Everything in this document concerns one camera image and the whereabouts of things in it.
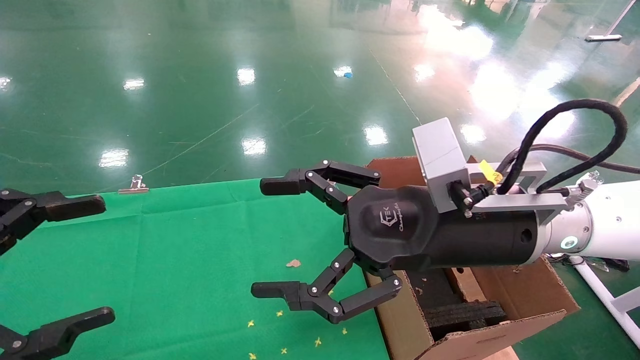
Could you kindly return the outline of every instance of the white pole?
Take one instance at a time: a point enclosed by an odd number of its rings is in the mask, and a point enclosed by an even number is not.
[[[629,317],[626,312],[616,309],[611,303],[614,300],[613,295],[602,284],[600,279],[593,273],[593,270],[587,265],[586,262],[580,256],[571,256],[569,260],[572,262],[573,267],[578,270],[578,273],[584,278],[589,287],[593,290],[604,306],[613,315],[616,321],[620,324],[622,329],[629,335],[629,338],[640,348],[640,329],[638,325]]]
[[[618,24],[620,23],[620,20],[622,20],[623,17],[625,17],[625,15],[627,14],[627,12],[629,11],[629,9],[631,9],[631,6],[634,5],[634,2],[636,0],[631,0],[629,1],[629,5],[627,5],[627,7],[622,11],[622,13],[620,14],[620,16],[616,19],[616,21],[611,24],[611,26],[609,26],[609,29],[607,30],[607,32],[604,34],[604,36],[608,37],[609,35],[611,35],[611,32],[613,31],[613,29],[616,28],[616,26],[618,26]]]
[[[598,41],[620,40],[622,38],[622,35],[611,35],[611,33],[616,28],[616,26],[618,26],[622,18],[625,17],[625,15],[629,11],[629,9],[631,9],[631,6],[633,6],[635,2],[636,0],[629,1],[629,4],[627,5],[627,7],[622,11],[620,16],[616,19],[616,21],[614,21],[613,24],[609,26],[609,29],[607,29],[607,32],[604,35],[589,35],[588,37],[584,38],[585,41],[598,42]]]
[[[640,306],[640,288],[635,288],[611,301],[611,304],[621,313],[626,313]]]

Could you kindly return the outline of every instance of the green epoxy floor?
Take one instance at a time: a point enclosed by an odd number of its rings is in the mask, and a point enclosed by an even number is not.
[[[622,41],[583,41],[626,5],[3,0],[0,185],[78,194],[133,174],[158,188],[365,164],[413,154],[411,128],[441,117],[466,154],[499,161],[545,110],[581,97],[621,104],[630,130],[612,160],[640,166],[640,6],[618,26]],[[594,154],[611,135],[605,116],[578,111],[538,141]],[[551,173],[574,163],[531,158]],[[517,344],[520,358],[640,358],[582,279],[558,270],[583,310]],[[603,278],[619,295],[640,270]]]

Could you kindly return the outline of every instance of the green cloth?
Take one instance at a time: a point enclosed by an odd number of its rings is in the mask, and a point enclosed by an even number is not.
[[[1,324],[26,334],[112,307],[116,321],[81,335],[68,360],[388,359],[373,311],[332,325],[250,293],[312,282],[344,248],[342,217],[313,196],[265,197],[247,180],[104,199],[104,214],[45,223],[0,258]],[[365,288],[359,270],[335,299]]]

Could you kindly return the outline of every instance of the metal binder clip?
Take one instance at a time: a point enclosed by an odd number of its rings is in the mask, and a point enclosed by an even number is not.
[[[146,193],[148,191],[149,188],[147,188],[147,186],[142,183],[142,175],[133,175],[133,177],[131,178],[131,187],[128,189],[120,189],[118,190],[118,193]]]

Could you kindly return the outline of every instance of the cardboard box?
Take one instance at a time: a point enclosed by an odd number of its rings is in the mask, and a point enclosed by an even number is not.
[[[381,188],[424,186],[415,156],[375,159],[367,166],[382,174]],[[482,360],[540,332],[580,309],[556,271],[543,258],[514,272],[514,266],[471,268],[449,273],[466,301],[500,303],[508,321],[483,329],[453,332],[434,342],[406,274],[398,296],[377,308],[393,360]],[[369,286],[380,279],[367,275]]]

